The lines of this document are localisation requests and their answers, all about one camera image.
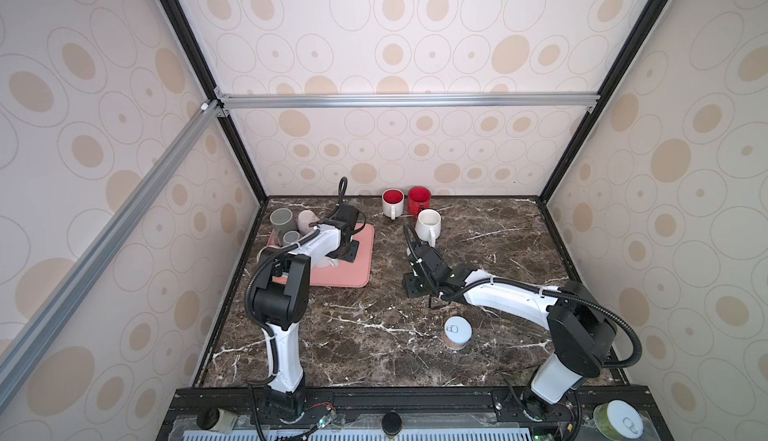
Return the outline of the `pink plastic tray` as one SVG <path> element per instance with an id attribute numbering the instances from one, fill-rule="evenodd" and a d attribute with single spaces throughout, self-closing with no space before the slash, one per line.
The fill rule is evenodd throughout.
<path id="1" fill-rule="evenodd" d="M 341 246 L 342 231 L 328 224 L 312 228 L 318 234 L 297 239 L 298 249 L 291 254 L 304 254 L 311 258 L 309 285 L 311 287 L 360 288 L 370 278 L 374 228 L 366 225 Z"/>

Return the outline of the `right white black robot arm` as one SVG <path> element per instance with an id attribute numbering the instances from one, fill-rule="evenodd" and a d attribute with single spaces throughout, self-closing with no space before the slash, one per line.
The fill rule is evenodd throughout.
<path id="1" fill-rule="evenodd" d="M 451 267 L 437 248 L 417 237 L 413 226 L 405 224 L 403 234 L 411 266 L 403 277 L 408 297 L 492 308 L 550 332 L 554 353 L 522 393 L 510 392 L 530 418 L 542 419 L 567 391 L 597 378 L 602 370 L 628 368 L 641 359 L 642 342 L 635 330 L 599 304 L 584 284 L 570 280 L 562 286 L 533 285 L 466 264 Z"/>

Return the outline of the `tall dark grey mug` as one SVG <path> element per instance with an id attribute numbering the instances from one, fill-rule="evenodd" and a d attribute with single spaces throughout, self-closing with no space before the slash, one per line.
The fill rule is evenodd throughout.
<path id="1" fill-rule="evenodd" d="M 293 212 L 289 208 L 280 207 L 275 209 L 269 216 L 269 221 L 274 234 L 274 241 L 282 244 L 283 236 L 287 232 L 297 231 L 298 226 Z"/>

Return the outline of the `white mug red inside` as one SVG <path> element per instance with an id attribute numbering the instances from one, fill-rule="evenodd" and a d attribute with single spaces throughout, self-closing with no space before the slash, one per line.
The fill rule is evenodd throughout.
<path id="1" fill-rule="evenodd" d="M 399 189 L 387 189 L 381 196 L 382 211 L 385 217 L 396 220 L 403 214 L 405 195 Z"/>

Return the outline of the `cream speckled mug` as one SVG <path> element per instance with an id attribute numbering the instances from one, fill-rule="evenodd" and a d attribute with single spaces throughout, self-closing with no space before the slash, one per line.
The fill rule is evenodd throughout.
<path id="1" fill-rule="evenodd" d="M 318 257 L 313 261 L 314 269 L 338 268 L 340 261 L 328 256 Z"/>

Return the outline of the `beige mug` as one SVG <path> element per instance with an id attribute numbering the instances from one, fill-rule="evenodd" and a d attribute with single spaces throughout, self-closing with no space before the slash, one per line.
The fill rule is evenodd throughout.
<path id="1" fill-rule="evenodd" d="M 263 262 L 265 262 L 274 251 L 275 248 L 273 246 L 265 246 L 262 248 L 257 255 L 257 264 L 261 265 Z"/>

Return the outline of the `diagonal aluminium rail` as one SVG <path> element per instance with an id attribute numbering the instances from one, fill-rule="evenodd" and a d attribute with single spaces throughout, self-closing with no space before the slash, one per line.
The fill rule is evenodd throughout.
<path id="1" fill-rule="evenodd" d="M 1 409 L 6 410 L 125 240 L 213 121 L 223 103 L 206 102 L 131 192 L 93 243 L 16 337 L 1 359 Z"/>

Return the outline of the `black round knob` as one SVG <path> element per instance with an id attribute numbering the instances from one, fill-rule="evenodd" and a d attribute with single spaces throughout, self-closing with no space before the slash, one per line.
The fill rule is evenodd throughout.
<path id="1" fill-rule="evenodd" d="M 403 430 L 404 424 L 397 412 L 390 411 L 381 418 L 380 426 L 389 439 L 394 439 Z"/>

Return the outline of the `black base frame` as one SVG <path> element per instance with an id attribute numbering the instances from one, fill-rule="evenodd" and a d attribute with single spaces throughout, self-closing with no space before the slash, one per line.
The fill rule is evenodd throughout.
<path id="1" fill-rule="evenodd" d="M 255 388 L 189 388 L 176 392 L 162 421 L 159 440 L 600 440 L 593 420 L 596 406 L 622 400 L 644 423 L 644 440 L 672 434 L 649 388 L 585 386 L 533 421 L 508 387 L 315 388 L 307 393 L 303 415 L 280 416 Z M 207 407 L 235 412 L 231 434 L 201 430 L 198 413 Z M 397 412 L 403 430 L 389 439 L 381 418 Z"/>

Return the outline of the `white ribbed mug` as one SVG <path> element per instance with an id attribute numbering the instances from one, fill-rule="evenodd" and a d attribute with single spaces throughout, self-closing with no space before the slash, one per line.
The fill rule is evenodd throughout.
<path id="1" fill-rule="evenodd" d="M 435 247 L 441 229 L 442 217 L 438 211 L 424 209 L 418 214 L 415 231 L 420 240 L 428 243 L 431 247 Z"/>

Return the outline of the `white lidded small can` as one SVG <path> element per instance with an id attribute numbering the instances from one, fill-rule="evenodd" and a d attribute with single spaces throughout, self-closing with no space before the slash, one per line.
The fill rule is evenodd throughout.
<path id="1" fill-rule="evenodd" d="M 461 316 L 451 316 L 443 326 L 442 341 L 448 349 L 462 350 L 471 340 L 471 324 Z"/>

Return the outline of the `small grey mug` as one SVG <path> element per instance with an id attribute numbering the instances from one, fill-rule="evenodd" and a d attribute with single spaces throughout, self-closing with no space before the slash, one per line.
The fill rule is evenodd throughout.
<path id="1" fill-rule="evenodd" d="M 286 231 L 281 238 L 282 246 L 287 247 L 289 245 L 293 245 L 298 243 L 302 238 L 302 235 L 297 230 L 289 230 Z"/>

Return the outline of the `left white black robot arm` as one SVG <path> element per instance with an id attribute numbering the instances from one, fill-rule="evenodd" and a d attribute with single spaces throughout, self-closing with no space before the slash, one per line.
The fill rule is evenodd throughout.
<path id="1" fill-rule="evenodd" d="M 325 258 L 352 263 L 357 256 L 360 210 L 344 201 L 347 184 L 347 178 L 340 179 L 335 208 L 307 235 L 267 250 L 244 296 L 245 313 L 261 328 L 267 346 L 269 375 L 257 384 L 268 391 L 267 404 L 285 419 L 299 419 L 306 400 L 298 325 L 309 303 L 312 267 Z"/>

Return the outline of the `horizontal aluminium rail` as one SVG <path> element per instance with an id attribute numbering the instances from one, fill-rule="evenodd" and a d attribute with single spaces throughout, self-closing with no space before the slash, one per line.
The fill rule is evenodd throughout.
<path id="1" fill-rule="evenodd" d="M 302 108 L 439 108 L 439 107 L 531 107 L 595 106 L 597 92 L 513 92 L 513 93 L 408 93 L 408 94 L 223 94 L 225 109 Z"/>

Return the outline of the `pale pink mug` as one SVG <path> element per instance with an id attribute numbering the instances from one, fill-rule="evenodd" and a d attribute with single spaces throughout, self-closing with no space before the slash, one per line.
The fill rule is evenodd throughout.
<path id="1" fill-rule="evenodd" d="M 296 218 L 298 231 L 302 236 L 306 236 L 314 230 L 318 221 L 319 217 L 314 211 L 302 210 Z"/>

